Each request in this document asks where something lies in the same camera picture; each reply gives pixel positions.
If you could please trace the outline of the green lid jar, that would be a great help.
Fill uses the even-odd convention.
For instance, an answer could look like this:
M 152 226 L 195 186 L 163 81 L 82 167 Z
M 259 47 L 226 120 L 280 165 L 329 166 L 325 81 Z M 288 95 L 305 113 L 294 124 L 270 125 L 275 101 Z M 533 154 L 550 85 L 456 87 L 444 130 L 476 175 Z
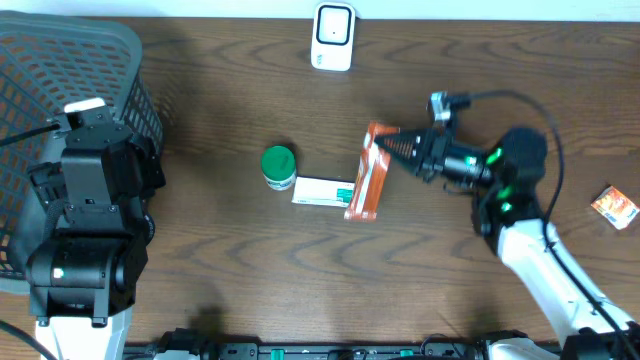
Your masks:
M 261 157 L 261 171 L 267 185 L 277 191 L 289 189 L 297 178 L 294 153 L 285 146 L 267 148 Z

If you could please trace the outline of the grey plastic mesh basket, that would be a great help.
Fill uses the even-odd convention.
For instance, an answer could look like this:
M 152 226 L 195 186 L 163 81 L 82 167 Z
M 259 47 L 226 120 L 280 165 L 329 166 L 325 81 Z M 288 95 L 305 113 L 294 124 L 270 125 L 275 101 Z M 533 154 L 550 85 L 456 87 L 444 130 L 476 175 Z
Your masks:
M 164 145 L 162 122 L 145 87 L 142 44 L 129 27 L 75 17 L 1 13 L 1 136 L 45 127 L 66 105 L 101 98 L 111 118 Z M 27 170 L 59 160 L 50 132 L 1 149 L 1 289 L 26 295 L 24 267 L 41 241 L 45 212 Z

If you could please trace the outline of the white barcode scanner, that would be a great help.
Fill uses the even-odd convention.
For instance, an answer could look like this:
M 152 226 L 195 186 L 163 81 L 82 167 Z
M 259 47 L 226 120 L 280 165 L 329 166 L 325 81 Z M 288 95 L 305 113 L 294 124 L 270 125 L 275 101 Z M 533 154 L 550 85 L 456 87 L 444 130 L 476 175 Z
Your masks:
M 346 3 L 322 2 L 314 12 L 311 65 L 318 70 L 345 72 L 351 68 L 355 9 Z

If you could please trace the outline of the orange small carton box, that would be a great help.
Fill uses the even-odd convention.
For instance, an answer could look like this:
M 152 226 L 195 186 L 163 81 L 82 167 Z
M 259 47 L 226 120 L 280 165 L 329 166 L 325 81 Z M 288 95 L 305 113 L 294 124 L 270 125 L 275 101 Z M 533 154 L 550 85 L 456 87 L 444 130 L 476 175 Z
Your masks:
M 591 207 L 617 230 L 627 228 L 639 214 L 639 207 L 614 186 L 607 187 L 591 203 Z

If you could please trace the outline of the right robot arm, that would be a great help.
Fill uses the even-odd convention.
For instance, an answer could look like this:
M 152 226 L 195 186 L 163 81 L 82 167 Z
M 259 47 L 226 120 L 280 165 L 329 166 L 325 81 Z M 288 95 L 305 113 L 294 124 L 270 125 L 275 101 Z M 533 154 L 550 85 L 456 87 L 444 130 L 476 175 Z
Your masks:
M 473 190 L 476 233 L 534 298 L 556 335 L 560 358 L 638 358 L 638 322 L 590 279 L 539 205 L 545 135 L 512 128 L 487 151 L 458 143 L 453 135 L 401 131 L 375 143 L 416 175 L 440 175 Z

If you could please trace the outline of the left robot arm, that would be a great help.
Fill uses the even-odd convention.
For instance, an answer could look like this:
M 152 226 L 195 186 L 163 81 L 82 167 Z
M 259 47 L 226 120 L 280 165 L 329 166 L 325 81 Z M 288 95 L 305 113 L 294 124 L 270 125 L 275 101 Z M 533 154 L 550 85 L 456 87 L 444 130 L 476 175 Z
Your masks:
M 67 113 L 56 163 L 29 171 L 46 211 L 26 263 L 46 359 L 119 359 L 155 224 L 146 202 L 166 183 L 150 137 L 107 108 Z

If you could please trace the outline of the white green medicine box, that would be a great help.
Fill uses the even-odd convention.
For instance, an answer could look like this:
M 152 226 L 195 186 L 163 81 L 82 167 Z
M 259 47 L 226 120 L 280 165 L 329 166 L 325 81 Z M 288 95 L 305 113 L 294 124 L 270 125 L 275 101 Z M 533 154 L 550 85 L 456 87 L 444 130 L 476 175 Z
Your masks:
M 355 184 L 352 182 L 298 177 L 292 202 L 299 205 L 346 208 L 351 202 L 354 189 Z

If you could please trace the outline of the red orange snack bar wrapper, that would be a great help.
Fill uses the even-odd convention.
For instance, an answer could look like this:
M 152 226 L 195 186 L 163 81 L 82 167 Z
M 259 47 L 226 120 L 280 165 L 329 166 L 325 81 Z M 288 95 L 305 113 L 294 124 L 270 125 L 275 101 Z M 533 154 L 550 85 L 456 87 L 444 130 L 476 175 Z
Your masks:
M 399 131 L 398 127 L 381 123 L 369 124 L 363 140 L 353 195 L 344 214 L 346 221 L 374 222 L 376 220 L 391 155 L 382 150 L 375 140 L 383 135 L 397 134 Z

